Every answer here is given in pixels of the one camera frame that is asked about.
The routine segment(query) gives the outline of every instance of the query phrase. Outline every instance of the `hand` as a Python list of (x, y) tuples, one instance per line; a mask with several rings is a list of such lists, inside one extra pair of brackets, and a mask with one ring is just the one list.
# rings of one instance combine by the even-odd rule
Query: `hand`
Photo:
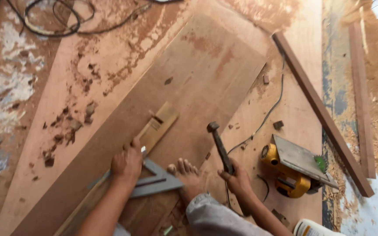
[(241, 167), (236, 160), (230, 158), (234, 168), (234, 175), (230, 175), (224, 170), (218, 170), (218, 175), (227, 182), (228, 189), (235, 194), (237, 198), (244, 198), (255, 195), (250, 185), (250, 178), (247, 171)]
[(137, 137), (131, 145), (123, 145), (123, 151), (112, 158), (110, 170), (114, 178), (137, 181), (142, 170), (141, 144)]

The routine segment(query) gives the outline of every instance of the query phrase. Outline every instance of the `hammer head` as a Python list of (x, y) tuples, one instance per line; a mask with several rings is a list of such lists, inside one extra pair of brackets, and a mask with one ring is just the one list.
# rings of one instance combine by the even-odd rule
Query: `hammer head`
[(213, 131), (217, 130), (220, 126), (217, 124), (217, 122), (211, 122), (207, 126), (208, 133), (212, 133)]

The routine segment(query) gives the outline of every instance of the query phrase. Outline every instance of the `glue bottle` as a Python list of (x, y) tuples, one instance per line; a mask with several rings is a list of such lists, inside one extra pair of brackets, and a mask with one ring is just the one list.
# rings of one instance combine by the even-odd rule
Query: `glue bottle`
[(333, 232), (332, 230), (319, 225), (318, 223), (301, 219), (294, 228), (295, 236), (345, 236), (343, 233)]

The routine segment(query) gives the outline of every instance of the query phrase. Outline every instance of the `bare foot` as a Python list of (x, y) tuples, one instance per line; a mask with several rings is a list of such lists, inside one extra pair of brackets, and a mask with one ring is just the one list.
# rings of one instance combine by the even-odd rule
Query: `bare foot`
[(179, 190), (180, 197), (185, 202), (186, 206), (194, 199), (198, 194), (204, 193), (201, 178), (199, 177), (198, 169), (188, 160), (179, 158), (177, 161), (177, 167), (174, 164), (170, 164), (167, 170), (176, 176), (185, 185)]

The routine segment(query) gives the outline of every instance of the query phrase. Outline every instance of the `green saw blade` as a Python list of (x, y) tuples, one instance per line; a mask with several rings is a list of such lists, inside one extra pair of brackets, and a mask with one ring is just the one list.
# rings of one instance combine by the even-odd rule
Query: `green saw blade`
[(314, 156), (314, 159), (315, 159), (315, 162), (318, 164), (319, 169), (323, 173), (326, 173), (326, 171), (328, 170), (328, 160), (322, 155), (316, 155)]

